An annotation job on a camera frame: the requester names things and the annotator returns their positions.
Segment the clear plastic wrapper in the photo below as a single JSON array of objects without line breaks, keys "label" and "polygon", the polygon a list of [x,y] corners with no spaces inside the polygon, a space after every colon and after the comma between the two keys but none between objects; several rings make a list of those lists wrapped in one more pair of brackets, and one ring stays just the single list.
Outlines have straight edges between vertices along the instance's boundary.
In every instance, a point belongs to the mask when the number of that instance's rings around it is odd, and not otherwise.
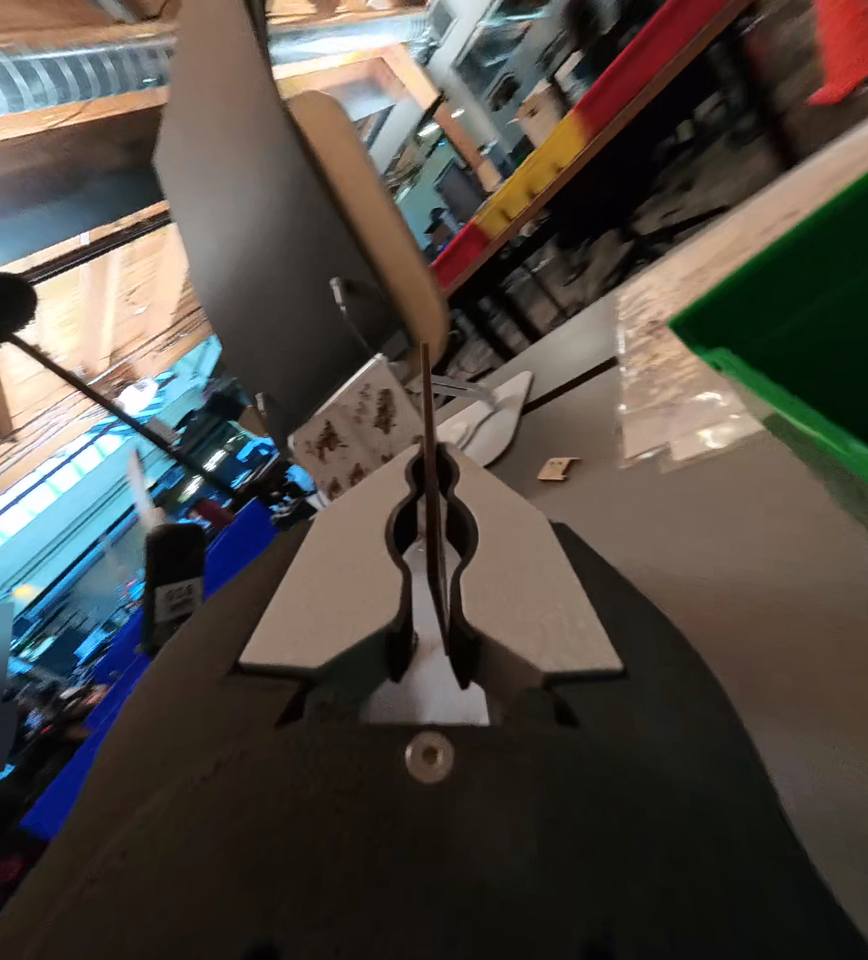
[{"label": "clear plastic wrapper", "polygon": [[663,289],[631,282],[616,301],[619,448],[626,466],[664,470],[726,453],[764,431],[728,380],[669,329]]}]

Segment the grey desk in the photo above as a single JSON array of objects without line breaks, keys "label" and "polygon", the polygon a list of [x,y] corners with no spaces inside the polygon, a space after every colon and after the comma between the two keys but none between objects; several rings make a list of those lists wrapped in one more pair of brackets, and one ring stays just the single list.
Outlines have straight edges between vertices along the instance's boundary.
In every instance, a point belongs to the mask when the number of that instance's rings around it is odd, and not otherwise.
[{"label": "grey desk", "polygon": [[[868,487],[783,426],[675,469],[621,465],[612,297],[504,362],[534,375],[493,471],[660,607],[740,712],[804,845],[868,937]],[[577,457],[561,483],[536,479]]]}]

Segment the wooden sheet with round holes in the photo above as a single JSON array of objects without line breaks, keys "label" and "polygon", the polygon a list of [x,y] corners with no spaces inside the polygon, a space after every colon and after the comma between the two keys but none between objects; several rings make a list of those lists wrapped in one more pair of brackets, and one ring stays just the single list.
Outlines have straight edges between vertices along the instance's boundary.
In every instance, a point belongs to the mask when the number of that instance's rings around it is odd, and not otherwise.
[{"label": "wooden sheet with round holes", "polygon": [[440,509],[440,474],[438,467],[438,436],[433,403],[433,380],[429,345],[419,344],[420,406],[423,435],[421,456],[423,462],[423,500],[425,516],[426,578],[440,632],[444,654],[450,657],[450,619],[446,587],[443,524]]}]

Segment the red and yellow rack beam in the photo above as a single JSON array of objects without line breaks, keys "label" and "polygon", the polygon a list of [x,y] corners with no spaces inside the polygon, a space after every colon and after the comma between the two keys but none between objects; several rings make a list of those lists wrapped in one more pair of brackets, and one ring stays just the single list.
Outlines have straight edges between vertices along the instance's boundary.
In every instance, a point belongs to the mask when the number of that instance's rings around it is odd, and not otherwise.
[{"label": "red and yellow rack beam", "polygon": [[536,218],[586,163],[629,126],[750,6],[668,1],[450,241],[431,270],[450,297]]}]

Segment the tan curved board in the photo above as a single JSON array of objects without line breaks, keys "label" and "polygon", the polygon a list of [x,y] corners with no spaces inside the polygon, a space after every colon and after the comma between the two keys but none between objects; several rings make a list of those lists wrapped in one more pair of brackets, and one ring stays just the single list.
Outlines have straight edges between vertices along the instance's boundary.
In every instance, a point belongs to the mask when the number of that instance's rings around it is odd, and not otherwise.
[{"label": "tan curved board", "polygon": [[392,361],[403,380],[413,378],[421,345],[431,364],[447,349],[451,315],[440,283],[339,102],[309,90],[286,108],[368,264],[368,279],[331,270],[334,300],[371,354]]}]

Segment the white monitor stand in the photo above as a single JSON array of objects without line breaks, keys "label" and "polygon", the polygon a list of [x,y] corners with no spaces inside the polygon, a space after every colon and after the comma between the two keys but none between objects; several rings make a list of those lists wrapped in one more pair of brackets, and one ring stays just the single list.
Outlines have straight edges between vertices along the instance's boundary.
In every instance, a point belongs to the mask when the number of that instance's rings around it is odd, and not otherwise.
[{"label": "white monitor stand", "polygon": [[481,467],[498,461],[513,442],[534,375],[525,371],[495,388],[438,375],[431,382],[438,397],[470,401],[456,414],[438,414],[437,440]]}]

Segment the green plastic bin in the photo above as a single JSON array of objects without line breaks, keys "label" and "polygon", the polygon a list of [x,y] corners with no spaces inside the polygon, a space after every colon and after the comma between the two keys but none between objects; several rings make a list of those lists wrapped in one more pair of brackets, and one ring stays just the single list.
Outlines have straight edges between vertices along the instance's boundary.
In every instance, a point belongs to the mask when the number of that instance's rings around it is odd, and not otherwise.
[{"label": "green plastic bin", "polygon": [[868,172],[668,327],[868,484]]}]

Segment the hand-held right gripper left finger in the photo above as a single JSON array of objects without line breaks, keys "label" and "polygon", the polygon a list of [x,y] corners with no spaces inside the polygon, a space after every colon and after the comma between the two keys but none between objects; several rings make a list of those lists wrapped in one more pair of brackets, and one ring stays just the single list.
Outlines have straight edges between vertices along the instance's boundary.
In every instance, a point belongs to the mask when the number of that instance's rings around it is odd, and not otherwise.
[{"label": "hand-held right gripper left finger", "polygon": [[315,682],[398,682],[416,650],[419,446],[322,510],[240,655],[245,671]]}]

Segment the orange plastic cone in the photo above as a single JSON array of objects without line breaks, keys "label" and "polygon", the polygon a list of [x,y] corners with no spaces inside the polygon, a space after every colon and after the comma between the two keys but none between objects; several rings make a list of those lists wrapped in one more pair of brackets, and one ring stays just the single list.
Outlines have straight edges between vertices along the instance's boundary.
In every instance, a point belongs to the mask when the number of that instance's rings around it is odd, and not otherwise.
[{"label": "orange plastic cone", "polygon": [[812,1],[822,84],[806,100],[838,104],[868,81],[868,1]]}]

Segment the large black desk monitor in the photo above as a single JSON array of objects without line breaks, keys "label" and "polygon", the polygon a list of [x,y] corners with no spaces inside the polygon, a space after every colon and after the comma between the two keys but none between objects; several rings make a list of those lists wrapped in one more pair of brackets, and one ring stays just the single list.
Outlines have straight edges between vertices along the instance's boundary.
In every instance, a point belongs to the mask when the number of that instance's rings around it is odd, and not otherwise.
[{"label": "large black desk monitor", "polygon": [[416,344],[272,76],[259,2],[180,5],[153,164],[224,363],[282,447]]}]

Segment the assembly instruction sheet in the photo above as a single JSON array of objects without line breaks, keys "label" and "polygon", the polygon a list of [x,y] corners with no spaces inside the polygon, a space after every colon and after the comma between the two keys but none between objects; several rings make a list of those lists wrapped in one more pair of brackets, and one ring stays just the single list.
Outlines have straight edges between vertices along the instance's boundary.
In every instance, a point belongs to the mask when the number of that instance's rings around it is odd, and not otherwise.
[{"label": "assembly instruction sheet", "polygon": [[423,416],[396,365],[377,354],[288,439],[323,499],[335,501],[422,441]]}]

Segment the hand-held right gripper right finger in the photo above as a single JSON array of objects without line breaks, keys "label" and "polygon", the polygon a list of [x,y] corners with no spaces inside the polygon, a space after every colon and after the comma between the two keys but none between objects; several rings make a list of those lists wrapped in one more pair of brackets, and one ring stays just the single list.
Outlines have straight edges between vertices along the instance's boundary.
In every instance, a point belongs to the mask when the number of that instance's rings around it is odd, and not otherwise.
[{"label": "hand-held right gripper right finger", "polygon": [[528,689],[621,676],[624,665],[555,534],[526,499],[441,446],[444,649],[462,689],[512,700]]}]

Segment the corrugated silver duct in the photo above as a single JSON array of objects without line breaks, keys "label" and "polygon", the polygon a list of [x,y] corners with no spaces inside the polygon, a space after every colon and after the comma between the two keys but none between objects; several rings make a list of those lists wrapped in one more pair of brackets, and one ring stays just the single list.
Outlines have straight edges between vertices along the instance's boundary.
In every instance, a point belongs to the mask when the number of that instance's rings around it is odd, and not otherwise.
[{"label": "corrugated silver duct", "polygon": [[176,38],[151,34],[73,46],[0,46],[0,117],[157,90]]}]

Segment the blue plastic bin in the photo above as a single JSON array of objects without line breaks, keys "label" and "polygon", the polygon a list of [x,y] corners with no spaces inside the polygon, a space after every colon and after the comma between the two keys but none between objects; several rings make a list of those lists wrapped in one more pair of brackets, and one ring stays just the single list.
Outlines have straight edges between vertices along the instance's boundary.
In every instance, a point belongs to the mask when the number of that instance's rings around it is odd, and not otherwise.
[{"label": "blue plastic bin", "polygon": [[153,659],[203,602],[256,560],[273,542],[271,511],[254,499],[210,538],[193,522],[149,534],[142,606],[96,665],[107,690],[87,719],[88,737],[32,805],[21,829],[42,841],[59,833],[73,810],[104,739]]}]

